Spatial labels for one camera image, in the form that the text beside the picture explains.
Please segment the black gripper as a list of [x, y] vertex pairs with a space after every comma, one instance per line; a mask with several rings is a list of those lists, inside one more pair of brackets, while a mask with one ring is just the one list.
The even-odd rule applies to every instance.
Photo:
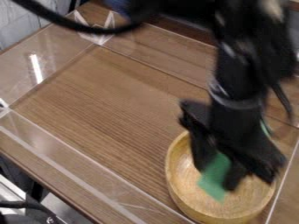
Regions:
[[[193, 99], [183, 99], [181, 110], [179, 123], [190, 132], [193, 163], [199, 172], [206, 170], [217, 157], [215, 144], [227, 145], [230, 148], [241, 148], [243, 145], [258, 148], [270, 146], [270, 150], [266, 150], [269, 156], [266, 161], [273, 166], [277, 180], [279, 171], [286, 165], [286, 155], [263, 131], [259, 106], [234, 109], [218, 101], [206, 104]], [[199, 124], [210, 132], [195, 129]], [[222, 183], [223, 188], [235, 191], [247, 175], [247, 167], [238, 160], [233, 160]]]

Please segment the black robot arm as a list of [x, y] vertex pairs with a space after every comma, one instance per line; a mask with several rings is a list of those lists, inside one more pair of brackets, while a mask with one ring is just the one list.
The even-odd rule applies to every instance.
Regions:
[[181, 125], [191, 137], [193, 162], [205, 171], [217, 155], [230, 166], [221, 182], [233, 191], [243, 178], [274, 183], [286, 156], [262, 123], [267, 94], [290, 103], [281, 81], [295, 74], [297, 55], [290, 35], [290, 0], [105, 0], [127, 24], [95, 28], [54, 12], [38, 0], [14, 0], [31, 13], [74, 31], [119, 34], [142, 27], [149, 18], [169, 14], [207, 23], [217, 40], [217, 69], [210, 103], [181, 102]]

